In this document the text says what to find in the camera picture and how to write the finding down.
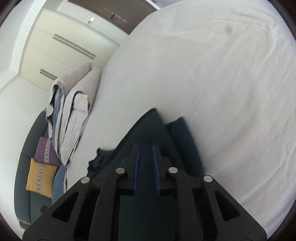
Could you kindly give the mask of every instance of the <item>folded blanket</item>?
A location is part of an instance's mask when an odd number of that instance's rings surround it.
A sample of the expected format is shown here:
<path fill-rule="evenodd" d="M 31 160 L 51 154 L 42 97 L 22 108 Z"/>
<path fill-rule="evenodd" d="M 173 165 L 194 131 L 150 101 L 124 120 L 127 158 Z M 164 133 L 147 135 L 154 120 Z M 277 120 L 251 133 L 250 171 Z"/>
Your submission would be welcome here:
<path fill-rule="evenodd" d="M 54 81 L 46 120 L 49 138 L 64 166 L 71 163 L 82 135 L 102 71 L 91 63 L 78 66 Z"/>

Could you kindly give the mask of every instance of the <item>mattress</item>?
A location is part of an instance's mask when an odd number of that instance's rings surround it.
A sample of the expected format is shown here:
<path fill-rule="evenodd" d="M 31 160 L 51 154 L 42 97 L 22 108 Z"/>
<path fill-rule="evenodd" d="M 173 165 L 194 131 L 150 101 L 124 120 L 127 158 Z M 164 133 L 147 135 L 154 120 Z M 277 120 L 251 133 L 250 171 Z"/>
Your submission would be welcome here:
<path fill-rule="evenodd" d="M 149 15 L 114 53 L 67 171 L 87 174 L 156 107 L 183 116 L 213 176 L 265 229 L 296 198 L 296 42 L 266 0 L 185 0 Z"/>

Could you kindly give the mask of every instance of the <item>metal handle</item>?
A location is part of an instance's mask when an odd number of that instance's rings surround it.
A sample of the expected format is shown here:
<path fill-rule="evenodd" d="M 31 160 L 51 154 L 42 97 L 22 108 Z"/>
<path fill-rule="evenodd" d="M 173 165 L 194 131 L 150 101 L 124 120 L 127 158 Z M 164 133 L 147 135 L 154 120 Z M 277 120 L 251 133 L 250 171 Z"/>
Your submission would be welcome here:
<path fill-rule="evenodd" d="M 54 76 L 53 74 L 51 74 L 51 73 L 49 73 L 49 72 L 47 72 L 47 71 L 45 71 L 43 69 L 40 69 L 40 72 L 39 73 L 42 74 L 42 75 L 44 75 L 44 76 L 46 76 L 47 78 L 52 79 L 52 80 L 56 80 L 57 79 L 56 76 Z"/>
<path fill-rule="evenodd" d="M 54 34 L 54 36 L 52 38 L 69 46 L 72 49 L 75 49 L 76 51 L 78 51 L 79 53 L 82 53 L 83 55 L 89 57 L 90 59 L 94 59 L 96 57 L 96 55 L 94 55 L 93 53 L 87 51 L 86 49 L 80 47 L 79 45 L 77 45 L 77 44 L 57 35 L 57 34 Z"/>

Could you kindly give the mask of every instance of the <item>brown door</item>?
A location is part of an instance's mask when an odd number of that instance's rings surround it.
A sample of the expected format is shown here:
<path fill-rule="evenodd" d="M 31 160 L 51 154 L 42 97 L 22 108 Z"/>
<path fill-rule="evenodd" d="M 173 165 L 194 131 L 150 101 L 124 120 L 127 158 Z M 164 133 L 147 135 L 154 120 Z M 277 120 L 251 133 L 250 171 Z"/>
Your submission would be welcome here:
<path fill-rule="evenodd" d="M 156 11 L 145 0 L 69 0 L 112 22 L 128 34 L 150 13 Z"/>

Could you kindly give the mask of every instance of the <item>white wardrobe door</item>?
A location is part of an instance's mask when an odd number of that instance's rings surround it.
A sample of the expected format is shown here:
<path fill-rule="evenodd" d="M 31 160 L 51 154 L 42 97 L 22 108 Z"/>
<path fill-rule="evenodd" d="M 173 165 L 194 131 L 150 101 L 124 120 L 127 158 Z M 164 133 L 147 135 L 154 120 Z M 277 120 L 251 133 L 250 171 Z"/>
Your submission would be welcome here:
<path fill-rule="evenodd" d="M 63 64 L 62 62 L 31 46 L 27 46 L 26 48 L 23 63 L 29 64 L 39 70 L 42 69 L 56 77 L 59 77 L 71 70 L 70 66 Z"/>
<path fill-rule="evenodd" d="M 27 63 L 22 63 L 20 75 L 30 81 L 31 83 L 39 86 L 40 88 L 49 92 L 52 87 L 53 79 L 46 77 L 40 73 L 40 69 L 33 67 Z"/>
<path fill-rule="evenodd" d="M 52 35 L 37 28 L 33 29 L 28 46 L 34 47 L 72 68 L 86 62 L 92 62 L 101 69 L 105 66 L 104 63 L 98 61 L 97 59 L 91 59 L 85 56 L 77 50 L 54 39 Z"/>
<path fill-rule="evenodd" d="M 108 37 L 95 33 L 82 24 L 59 13 L 47 10 L 41 13 L 35 28 L 42 29 L 52 35 L 56 34 L 73 42 L 94 54 L 96 59 L 105 64 L 119 47 L 118 44 Z"/>

